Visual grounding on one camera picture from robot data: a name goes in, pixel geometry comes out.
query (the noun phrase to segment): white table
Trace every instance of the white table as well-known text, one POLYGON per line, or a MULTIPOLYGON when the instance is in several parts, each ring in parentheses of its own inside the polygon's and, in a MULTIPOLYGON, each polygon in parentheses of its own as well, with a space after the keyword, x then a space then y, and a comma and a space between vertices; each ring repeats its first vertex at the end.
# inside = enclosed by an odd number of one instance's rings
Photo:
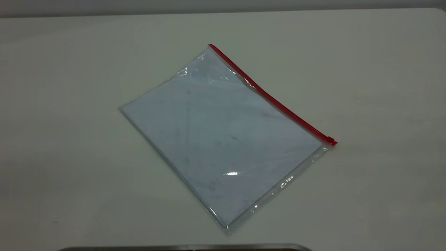
POLYGON ((446 13, 0 20, 0 245, 445 250, 446 13), (339 144, 226 236, 118 107, 214 43, 339 144))

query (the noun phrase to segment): white paper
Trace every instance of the white paper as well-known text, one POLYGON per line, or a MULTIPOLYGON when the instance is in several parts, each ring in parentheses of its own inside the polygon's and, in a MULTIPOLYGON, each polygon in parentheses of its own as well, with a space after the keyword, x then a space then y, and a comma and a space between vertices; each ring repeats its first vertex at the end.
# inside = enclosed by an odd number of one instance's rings
POLYGON ((226 226, 321 146, 211 49, 122 110, 226 226))

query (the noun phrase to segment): red zipper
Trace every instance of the red zipper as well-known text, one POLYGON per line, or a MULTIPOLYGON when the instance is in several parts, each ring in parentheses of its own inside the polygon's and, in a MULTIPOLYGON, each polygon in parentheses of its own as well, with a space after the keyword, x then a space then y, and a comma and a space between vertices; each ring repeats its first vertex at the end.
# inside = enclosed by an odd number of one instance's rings
POLYGON ((292 118, 296 123, 303 126, 305 129, 310 131, 312 134, 320 138, 322 141, 326 142, 329 145, 336 145, 337 142, 328 136, 325 136, 323 133, 318 131, 316 128, 312 127, 310 124, 305 122, 303 119, 301 119, 298 115, 294 114, 290 109, 286 108, 284 105, 282 105, 279 101, 277 101, 275 98, 273 98, 271 95, 269 95, 267 92, 265 92, 258 84, 256 84, 246 73, 244 73, 238 66, 234 64, 223 52, 221 52, 217 47, 215 47, 213 44, 210 44, 209 47, 213 49, 218 56, 220 56, 229 66, 231 66, 238 74, 240 74, 245 80, 248 82, 248 84, 252 85, 260 95, 262 95, 266 100, 273 103, 279 110, 281 110, 283 113, 288 115, 290 118, 292 118))

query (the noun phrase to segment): gray wall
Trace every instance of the gray wall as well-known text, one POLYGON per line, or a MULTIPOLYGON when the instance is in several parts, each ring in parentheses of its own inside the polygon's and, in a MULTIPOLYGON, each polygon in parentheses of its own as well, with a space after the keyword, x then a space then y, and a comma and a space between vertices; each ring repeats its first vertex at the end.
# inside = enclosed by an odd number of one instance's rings
POLYGON ((446 0, 3 0, 0 17, 441 7, 446 0))

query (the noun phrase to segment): plastic bag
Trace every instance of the plastic bag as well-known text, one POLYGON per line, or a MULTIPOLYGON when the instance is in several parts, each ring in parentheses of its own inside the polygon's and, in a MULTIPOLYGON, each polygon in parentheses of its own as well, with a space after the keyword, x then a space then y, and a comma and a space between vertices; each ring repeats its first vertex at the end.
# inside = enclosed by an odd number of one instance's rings
POLYGON ((214 45, 121 111, 228 234, 336 144, 214 45))

